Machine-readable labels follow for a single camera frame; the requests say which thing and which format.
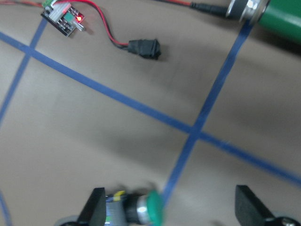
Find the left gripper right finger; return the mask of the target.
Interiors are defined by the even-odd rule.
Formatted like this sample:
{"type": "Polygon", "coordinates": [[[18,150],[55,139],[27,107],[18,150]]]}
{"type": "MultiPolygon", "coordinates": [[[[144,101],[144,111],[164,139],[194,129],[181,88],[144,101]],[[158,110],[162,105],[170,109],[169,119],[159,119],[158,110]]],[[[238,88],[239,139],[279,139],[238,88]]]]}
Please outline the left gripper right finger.
{"type": "Polygon", "coordinates": [[[275,217],[246,185],[236,185],[235,216],[241,226],[281,226],[275,217]]]}

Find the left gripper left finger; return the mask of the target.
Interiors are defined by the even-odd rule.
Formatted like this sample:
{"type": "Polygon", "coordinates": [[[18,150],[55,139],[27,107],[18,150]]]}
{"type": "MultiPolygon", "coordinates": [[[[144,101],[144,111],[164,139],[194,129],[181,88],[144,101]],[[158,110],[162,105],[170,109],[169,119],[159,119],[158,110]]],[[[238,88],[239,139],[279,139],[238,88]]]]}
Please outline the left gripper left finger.
{"type": "Polygon", "coordinates": [[[94,188],[76,222],[80,226],[104,226],[105,221],[105,189],[94,188]]]}

